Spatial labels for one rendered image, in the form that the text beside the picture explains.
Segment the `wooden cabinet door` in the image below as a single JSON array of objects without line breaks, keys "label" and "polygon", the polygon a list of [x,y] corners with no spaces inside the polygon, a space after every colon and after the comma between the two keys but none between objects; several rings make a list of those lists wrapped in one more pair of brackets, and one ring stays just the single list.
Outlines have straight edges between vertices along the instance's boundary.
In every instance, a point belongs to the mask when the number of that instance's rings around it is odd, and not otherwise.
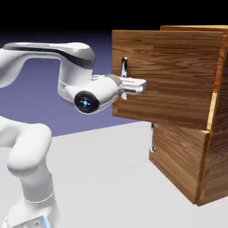
[{"label": "wooden cabinet door", "polygon": [[153,146],[156,151],[149,151],[149,160],[191,203],[196,204],[210,132],[155,125]]},{"label": "wooden cabinet door", "polygon": [[224,41],[211,31],[112,31],[112,72],[146,80],[141,95],[118,98],[115,117],[207,130]]}]

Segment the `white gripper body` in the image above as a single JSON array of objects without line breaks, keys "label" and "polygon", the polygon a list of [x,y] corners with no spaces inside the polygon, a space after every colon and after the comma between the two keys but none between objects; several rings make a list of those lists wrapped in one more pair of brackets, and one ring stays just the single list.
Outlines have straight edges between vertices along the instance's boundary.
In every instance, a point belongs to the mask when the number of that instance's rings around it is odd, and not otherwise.
[{"label": "white gripper body", "polygon": [[120,92],[127,94],[142,94],[146,89],[146,80],[131,77],[120,77],[122,84],[119,87]]}]

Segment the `wooden cabinet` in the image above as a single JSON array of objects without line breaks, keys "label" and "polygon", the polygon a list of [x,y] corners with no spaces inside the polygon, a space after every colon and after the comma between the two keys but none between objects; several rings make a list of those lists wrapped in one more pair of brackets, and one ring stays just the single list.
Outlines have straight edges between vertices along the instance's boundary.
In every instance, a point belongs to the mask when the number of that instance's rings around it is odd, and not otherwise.
[{"label": "wooden cabinet", "polygon": [[165,31],[222,32],[223,43],[208,119],[210,139],[203,163],[201,206],[228,196],[228,25],[162,25]]}]

